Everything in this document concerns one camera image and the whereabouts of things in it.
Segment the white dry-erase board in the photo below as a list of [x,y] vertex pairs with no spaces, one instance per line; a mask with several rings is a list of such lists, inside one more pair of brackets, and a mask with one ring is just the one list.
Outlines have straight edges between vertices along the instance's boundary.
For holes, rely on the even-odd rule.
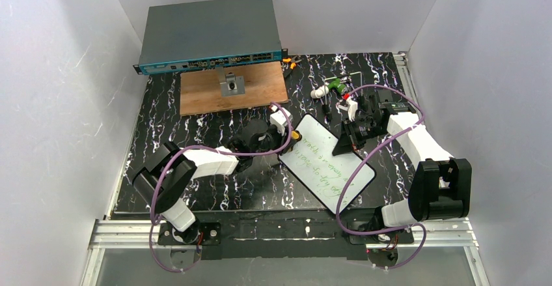
[[280,162],[333,214],[341,213],[375,179],[375,170],[365,164],[346,190],[337,209],[344,185],[363,159],[356,153],[332,155],[338,137],[319,120],[306,114],[295,130],[301,134]]

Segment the yellow whiteboard eraser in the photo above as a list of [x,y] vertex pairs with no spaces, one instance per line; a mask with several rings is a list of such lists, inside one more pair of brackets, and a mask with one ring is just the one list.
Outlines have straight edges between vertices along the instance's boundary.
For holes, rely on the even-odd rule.
[[295,130],[293,130],[291,132],[290,136],[291,136],[291,139],[293,141],[300,141],[302,139],[302,135],[298,131],[295,131]]

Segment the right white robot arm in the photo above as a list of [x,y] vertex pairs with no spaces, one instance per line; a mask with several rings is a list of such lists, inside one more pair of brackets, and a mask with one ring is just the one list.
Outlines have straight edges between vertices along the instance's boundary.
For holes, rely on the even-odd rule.
[[408,197],[378,207],[369,222],[372,231],[424,220],[463,218],[469,213],[471,164],[445,151],[418,121],[412,104],[397,102],[390,91],[380,90],[368,97],[366,111],[356,111],[341,124],[334,156],[357,151],[369,139],[389,134],[396,136],[416,167]]

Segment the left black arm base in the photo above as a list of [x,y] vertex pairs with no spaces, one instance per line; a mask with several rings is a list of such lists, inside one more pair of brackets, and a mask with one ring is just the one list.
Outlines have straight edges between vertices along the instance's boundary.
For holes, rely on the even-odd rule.
[[172,224],[161,224],[158,235],[160,246],[213,246],[221,243],[221,224],[195,221],[185,231],[178,231]]

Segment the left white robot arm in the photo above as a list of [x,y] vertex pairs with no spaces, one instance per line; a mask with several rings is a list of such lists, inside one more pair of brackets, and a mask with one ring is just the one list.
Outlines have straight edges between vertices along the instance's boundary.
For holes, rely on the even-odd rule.
[[182,199],[190,181],[242,172],[252,165],[257,154],[285,154],[301,139],[302,135],[290,130],[286,121],[269,125],[256,120],[213,151],[188,149],[176,157],[180,147],[168,141],[134,173],[131,185],[149,205],[156,199],[154,215],[160,215],[183,233],[197,222]]

